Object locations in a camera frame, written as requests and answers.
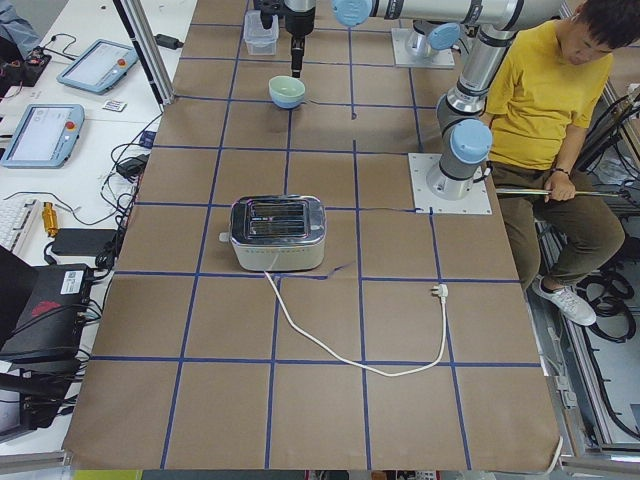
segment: black hair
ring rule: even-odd
[[[587,0],[578,18],[595,41],[612,50],[640,38],[640,0]]]

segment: white mounting plate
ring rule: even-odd
[[[411,185],[413,187],[413,204],[418,213],[455,213],[461,215],[491,215],[491,204],[484,181],[474,183],[466,197],[460,200],[446,200],[437,196],[427,186],[427,173],[433,165],[440,161],[440,154],[410,153]],[[480,177],[480,167],[474,177]]]
[[[452,69],[456,66],[451,49],[441,50],[432,57],[416,57],[406,48],[406,42],[413,30],[409,28],[392,28],[393,53],[398,67],[442,68]]]

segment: clear plastic bin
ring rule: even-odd
[[[278,42],[278,16],[273,16],[271,28],[262,28],[259,10],[249,10],[244,16],[243,38],[249,55],[275,55]]]

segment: keyboard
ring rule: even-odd
[[[0,245],[20,254],[29,232],[37,225],[36,218],[42,212],[42,202],[33,198],[0,200]]]

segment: blue and white tablet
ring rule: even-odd
[[[71,155],[83,122],[82,105],[29,105],[0,165],[8,168],[61,167]]]
[[[133,47],[96,40],[57,79],[64,85],[101,94],[113,88],[137,61]]]

